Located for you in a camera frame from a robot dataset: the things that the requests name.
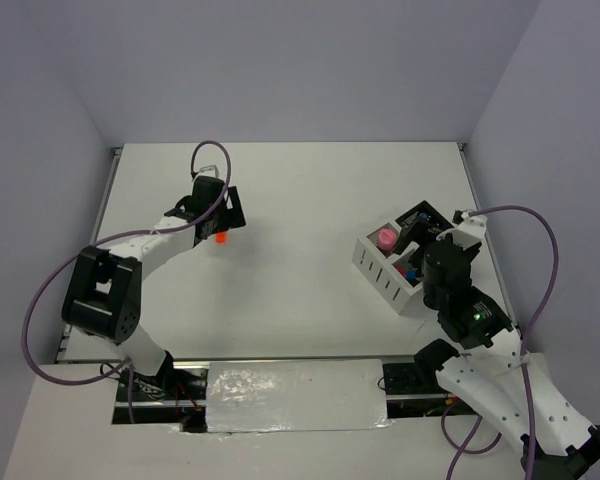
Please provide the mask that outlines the pink-capped pen tube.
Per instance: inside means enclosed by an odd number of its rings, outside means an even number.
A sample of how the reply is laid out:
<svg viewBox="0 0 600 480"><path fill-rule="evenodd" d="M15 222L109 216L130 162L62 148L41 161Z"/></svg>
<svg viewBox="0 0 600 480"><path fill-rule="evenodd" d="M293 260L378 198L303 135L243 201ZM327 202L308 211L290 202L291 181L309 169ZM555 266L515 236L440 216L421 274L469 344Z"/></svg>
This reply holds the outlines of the pink-capped pen tube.
<svg viewBox="0 0 600 480"><path fill-rule="evenodd" d="M391 252L397 243L398 235L390 228L383 228L377 237L377 248L383 252Z"/></svg>

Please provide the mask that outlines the orange highlighter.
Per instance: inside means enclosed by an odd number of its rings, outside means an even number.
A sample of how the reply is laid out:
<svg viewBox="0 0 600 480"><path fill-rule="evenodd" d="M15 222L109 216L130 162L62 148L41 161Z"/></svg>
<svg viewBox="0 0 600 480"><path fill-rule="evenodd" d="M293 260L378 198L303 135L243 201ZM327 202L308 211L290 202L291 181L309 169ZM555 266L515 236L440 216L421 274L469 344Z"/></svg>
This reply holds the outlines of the orange highlighter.
<svg viewBox="0 0 600 480"><path fill-rule="evenodd" d="M226 244L228 240L228 233L227 232L220 232L215 236L215 241L217 244Z"/></svg>

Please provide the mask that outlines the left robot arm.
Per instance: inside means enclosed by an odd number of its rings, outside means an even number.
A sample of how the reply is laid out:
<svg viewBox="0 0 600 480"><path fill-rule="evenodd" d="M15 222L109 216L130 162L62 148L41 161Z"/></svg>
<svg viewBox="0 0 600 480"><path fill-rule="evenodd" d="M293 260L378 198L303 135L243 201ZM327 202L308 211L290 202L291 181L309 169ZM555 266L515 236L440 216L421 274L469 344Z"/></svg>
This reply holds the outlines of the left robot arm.
<svg viewBox="0 0 600 480"><path fill-rule="evenodd" d="M204 398L206 375L174 367L173 356L140 326L143 281L207 238L246 225L238 189L203 175L146 234L78 255L62 319L103 339L134 369L134 382L155 399L175 394Z"/></svg>

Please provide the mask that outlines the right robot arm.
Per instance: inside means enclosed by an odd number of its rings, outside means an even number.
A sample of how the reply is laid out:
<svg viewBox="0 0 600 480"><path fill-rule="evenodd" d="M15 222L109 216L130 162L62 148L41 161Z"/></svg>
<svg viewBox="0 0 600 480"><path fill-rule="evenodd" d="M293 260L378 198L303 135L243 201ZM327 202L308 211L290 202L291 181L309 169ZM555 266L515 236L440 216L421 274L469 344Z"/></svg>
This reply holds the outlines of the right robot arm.
<svg viewBox="0 0 600 480"><path fill-rule="evenodd" d="M600 460L600 425L560 393L507 314L474 286L485 223L467 216L451 225L419 214L400 232L396 247L416 244L410 263L423 303L447 336L416 354L416 383L443 388L488 421L519 453L526 478L579 479Z"/></svg>

